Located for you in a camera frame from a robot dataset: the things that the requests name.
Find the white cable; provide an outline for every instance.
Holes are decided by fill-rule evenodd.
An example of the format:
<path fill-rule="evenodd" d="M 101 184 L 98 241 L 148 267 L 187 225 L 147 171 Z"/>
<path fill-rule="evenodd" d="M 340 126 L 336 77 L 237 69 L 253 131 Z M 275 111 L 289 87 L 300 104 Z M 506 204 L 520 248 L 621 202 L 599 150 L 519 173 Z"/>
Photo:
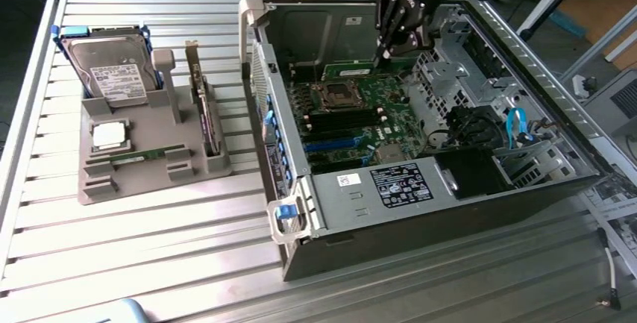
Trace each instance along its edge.
<path fill-rule="evenodd" d="M 613 261 L 613 256 L 610 255 L 610 249 L 606 247 L 603 248 L 606 251 L 606 257 L 607 257 L 607 264 L 610 265 L 610 288 L 614 289 L 617 288 L 615 285 L 615 264 Z"/>

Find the metal bracket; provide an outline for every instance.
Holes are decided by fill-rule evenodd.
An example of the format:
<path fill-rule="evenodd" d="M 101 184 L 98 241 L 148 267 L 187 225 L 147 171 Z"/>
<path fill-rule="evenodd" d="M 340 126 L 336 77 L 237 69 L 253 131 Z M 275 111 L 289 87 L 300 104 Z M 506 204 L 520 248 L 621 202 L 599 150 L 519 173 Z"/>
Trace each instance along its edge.
<path fill-rule="evenodd" d="M 524 148 L 496 149 L 494 155 L 518 188 L 534 185 L 546 176 L 559 180 L 575 174 L 575 169 L 557 149 L 555 143 L 549 140 Z"/>
<path fill-rule="evenodd" d="M 172 111 L 173 124 L 181 123 L 181 114 L 179 113 L 177 96 L 172 83 L 169 71 L 175 68 L 175 57 L 171 49 L 155 49 L 151 52 L 152 67 L 161 73 L 163 86 L 168 95 L 169 107 Z"/>
<path fill-rule="evenodd" d="M 263 0 L 240 0 L 239 1 L 239 59 L 241 63 L 247 63 L 247 26 L 256 27 L 260 18 L 267 13 Z"/>

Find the blue latch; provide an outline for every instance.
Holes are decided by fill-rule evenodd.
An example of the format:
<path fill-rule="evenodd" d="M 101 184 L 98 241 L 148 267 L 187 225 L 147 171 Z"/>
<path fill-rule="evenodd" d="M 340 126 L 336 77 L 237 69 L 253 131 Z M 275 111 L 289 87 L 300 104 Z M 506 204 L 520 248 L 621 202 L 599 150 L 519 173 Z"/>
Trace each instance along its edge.
<path fill-rule="evenodd" d="M 292 219 L 299 215 L 295 205 L 280 205 L 275 208 L 275 217 L 277 220 Z"/>
<path fill-rule="evenodd" d="M 64 54 L 64 57 L 68 60 L 68 54 L 60 42 L 60 27 L 54 25 L 50 26 L 50 38 L 53 39 L 53 43 L 56 44 L 57 48 L 60 49 L 60 52 Z"/>
<path fill-rule="evenodd" d="M 263 124 L 269 124 L 272 119 L 275 117 L 275 111 L 273 110 L 268 110 L 267 113 L 265 113 L 265 117 L 263 119 Z"/>

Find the side panel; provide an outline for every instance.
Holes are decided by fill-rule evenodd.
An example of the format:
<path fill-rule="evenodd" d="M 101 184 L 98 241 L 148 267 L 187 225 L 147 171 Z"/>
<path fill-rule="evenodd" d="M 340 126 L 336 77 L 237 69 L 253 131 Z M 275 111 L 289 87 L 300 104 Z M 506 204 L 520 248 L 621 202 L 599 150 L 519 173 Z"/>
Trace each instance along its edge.
<path fill-rule="evenodd" d="M 288 281 L 316 275 L 510 225 L 527 219 L 562 198 L 575 195 L 594 180 L 585 178 L 567 186 L 547 186 L 542 190 L 300 242 L 283 267 L 283 279 Z"/>
<path fill-rule="evenodd" d="M 633 82 L 637 83 L 634 69 L 623 71 L 583 105 L 590 116 L 610 135 L 635 132 L 637 116 L 626 115 L 633 114 L 635 110 L 637 97 Z"/>

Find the slotted metal tabletop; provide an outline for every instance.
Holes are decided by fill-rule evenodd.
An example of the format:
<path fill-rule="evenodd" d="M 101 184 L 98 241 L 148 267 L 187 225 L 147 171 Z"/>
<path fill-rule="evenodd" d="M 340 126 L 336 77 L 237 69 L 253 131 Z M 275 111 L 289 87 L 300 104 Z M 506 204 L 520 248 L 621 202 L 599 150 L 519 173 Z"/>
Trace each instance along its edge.
<path fill-rule="evenodd" d="M 46 0 L 0 164 L 0 322 L 93 322 L 124 297 L 153 322 L 634 322 L 635 282 L 618 257 L 625 310 L 595 305 L 607 263 L 574 199 L 506 228 L 281 282 L 240 83 L 237 1 Z M 81 206 L 80 82 L 49 26 L 140 22 L 153 47 L 175 50 L 176 85 L 187 85 L 184 41 L 199 42 L 233 174 Z"/>

